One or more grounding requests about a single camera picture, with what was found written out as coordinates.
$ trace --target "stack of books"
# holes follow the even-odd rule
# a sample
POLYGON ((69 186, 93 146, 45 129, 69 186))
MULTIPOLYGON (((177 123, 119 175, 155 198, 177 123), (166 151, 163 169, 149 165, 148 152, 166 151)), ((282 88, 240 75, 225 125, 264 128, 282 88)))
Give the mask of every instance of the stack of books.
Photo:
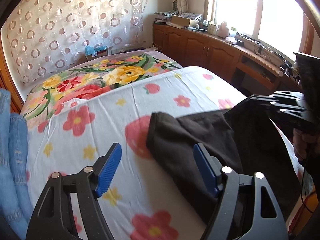
POLYGON ((156 18, 154 20, 155 24, 165 24, 166 22, 170 22, 173 15, 178 15, 178 11, 172 12, 156 12, 156 18))

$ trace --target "dark fabric garment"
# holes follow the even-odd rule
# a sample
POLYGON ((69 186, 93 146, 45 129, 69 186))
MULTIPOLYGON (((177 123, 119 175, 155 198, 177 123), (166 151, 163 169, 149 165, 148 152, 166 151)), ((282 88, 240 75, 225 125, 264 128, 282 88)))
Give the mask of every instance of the dark fabric garment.
POLYGON ((206 224, 216 199, 207 192, 193 159, 193 145, 199 142, 223 166, 247 175, 264 173, 287 219, 301 187, 280 134, 264 113, 252 112, 246 105, 236 106, 224 117, 225 112, 180 118, 154 113, 147 148, 206 224))

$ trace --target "blue denim garment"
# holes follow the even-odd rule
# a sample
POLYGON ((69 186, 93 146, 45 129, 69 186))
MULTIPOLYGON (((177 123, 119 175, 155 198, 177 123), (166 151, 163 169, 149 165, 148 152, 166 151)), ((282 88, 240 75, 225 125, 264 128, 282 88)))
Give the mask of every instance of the blue denim garment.
POLYGON ((10 93, 0 89, 0 212, 10 227, 25 239, 28 223, 22 215, 9 164, 10 93))
POLYGON ((19 206, 27 222, 32 215, 32 205, 29 197, 26 165, 28 155, 28 128, 26 120, 17 113, 10 116, 9 131, 9 162, 16 187, 19 206))

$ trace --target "bed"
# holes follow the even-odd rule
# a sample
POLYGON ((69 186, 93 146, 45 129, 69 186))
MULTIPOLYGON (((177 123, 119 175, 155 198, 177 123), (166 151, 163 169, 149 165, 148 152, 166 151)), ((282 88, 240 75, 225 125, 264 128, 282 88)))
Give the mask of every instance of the bed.
MULTIPOLYGON (((225 109, 243 99, 210 71, 182 68, 151 50, 102 57, 52 76, 31 90, 21 112, 28 124, 31 203, 36 205, 53 172, 78 173, 118 142, 122 160, 99 199, 114 238, 200 239, 205 224, 145 146, 150 116, 225 109)), ((279 133, 301 178, 293 146, 279 133)), ((76 195, 71 198, 79 237, 87 239, 76 195)))

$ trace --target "blue gripper pad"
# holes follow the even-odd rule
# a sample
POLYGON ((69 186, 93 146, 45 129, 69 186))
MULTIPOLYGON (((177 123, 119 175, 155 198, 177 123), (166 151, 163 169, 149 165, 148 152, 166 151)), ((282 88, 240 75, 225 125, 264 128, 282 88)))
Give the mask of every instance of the blue gripper pad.
POLYGON ((97 197, 101 197, 103 193, 108 191, 112 178, 116 172, 116 169, 120 163, 122 156, 122 150, 120 144, 113 149, 110 154, 108 160, 103 166, 99 176, 98 176, 98 184, 95 189, 95 193, 97 197))
POLYGON ((211 193, 213 197, 217 198, 220 192, 220 189, 217 185, 217 177, 213 172, 207 157, 198 144, 195 144, 193 147, 193 157, 196 161, 202 180, 204 181, 208 192, 211 193))

